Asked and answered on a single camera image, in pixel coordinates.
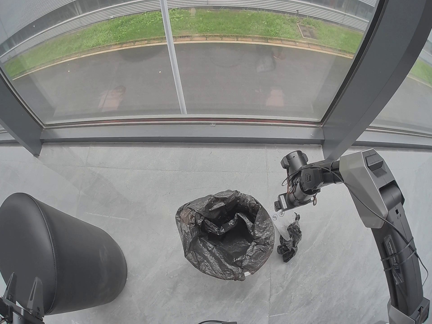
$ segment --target black leather stool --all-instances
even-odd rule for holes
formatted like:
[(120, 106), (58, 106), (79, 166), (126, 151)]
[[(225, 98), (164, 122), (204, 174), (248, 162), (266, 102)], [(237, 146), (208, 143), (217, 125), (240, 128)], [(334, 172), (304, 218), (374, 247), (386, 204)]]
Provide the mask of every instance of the black leather stool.
[(0, 232), (0, 272), (6, 283), (17, 275), (16, 300), (23, 306), (35, 277), (46, 315), (106, 304), (126, 283), (126, 260), (108, 233), (28, 194), (3, 202)]

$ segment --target black plastic bag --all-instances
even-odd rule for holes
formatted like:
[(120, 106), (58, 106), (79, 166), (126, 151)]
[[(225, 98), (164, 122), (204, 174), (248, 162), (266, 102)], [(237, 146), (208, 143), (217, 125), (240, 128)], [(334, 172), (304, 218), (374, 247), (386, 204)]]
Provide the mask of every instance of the black plastic bag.
[(282, 255), (283, 261), (287, 263), (297, 253), (300, 240), (302, 239), (302, 231), (300, 230), (300, 215), (295, 213), (295, 221), (291, 223), (287, 231), (291, 237), (289, 240), (285, 240), (281, 235), (279, 238), (280, 245), (277, 247), (277, 252)]
[(245, 280), (274, 245), (269, 214), (252, 196), (226, 190), (182, 205), (176, 223), (185, 257), (202, 273)]

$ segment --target asphalt road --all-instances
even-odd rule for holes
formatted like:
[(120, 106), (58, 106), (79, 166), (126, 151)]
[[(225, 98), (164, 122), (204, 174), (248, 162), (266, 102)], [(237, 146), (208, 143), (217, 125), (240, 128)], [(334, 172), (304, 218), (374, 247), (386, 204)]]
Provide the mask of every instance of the asphalt road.
[[(319, 121), (351, 64), (351, 59), (331, 54), (267, 45), (181, 44), (176, 53), (190, 114)], [(413, 82), (404, 82), (381, 120), (392, 119), (394, 111), (397, 119), (405, 114), (402, 124), (410, 120), (406, 113), (412, 114), (413, 122), (422, 118), (432, 106), (431, 89)], [(19, 78), (14, 85), (46, 123), (180, 114), (165, 45), (72, 60)], [(424, 120), (432, 127), (429, 114)]]

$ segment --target gray tile floor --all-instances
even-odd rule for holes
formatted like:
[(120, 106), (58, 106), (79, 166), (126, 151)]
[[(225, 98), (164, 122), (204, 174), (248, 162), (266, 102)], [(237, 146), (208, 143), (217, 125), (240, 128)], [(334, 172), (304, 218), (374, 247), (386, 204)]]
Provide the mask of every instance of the gray tile floor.
[[(257, 273), (234, 282), (204, 275), (184, 258), (177, 208), (233, 189), (270, 211), (283, 192), (280, 159), (298, 148), (310, 161), (323, 158), (319, 146), (45, 144), (38, 158), (0, 146), (0, 202), (27, 192), (106, 230), (127, 259), (128, 280), (116, 300), (46, 316), (46, 323), (385, 321), (388, 290), (378, 251), (343, 185), (323, 190), (316, 207), (298, 210), (303, 239), (289, 263), (275, 248)], [(378, 151), (402, 188), (417, 249), (432, 270), (432, 153)], [(432, 296), (429, 280), (425, 296)]]

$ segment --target white label sticker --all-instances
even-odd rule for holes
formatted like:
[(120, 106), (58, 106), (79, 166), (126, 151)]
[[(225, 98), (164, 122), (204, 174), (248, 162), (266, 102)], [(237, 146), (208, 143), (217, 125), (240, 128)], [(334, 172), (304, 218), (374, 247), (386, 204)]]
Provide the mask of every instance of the white label sticker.
[(282, 203), (282, 207), (283, 207), (284, 209), (287, 209), (288, 207), (286, 206), (286, 202), (285, 202), (285, 197), (284, 197), (284, 195), (281, 194), (281, 195), (279, 196), (279, 198), (280, 198), (280, 202)]

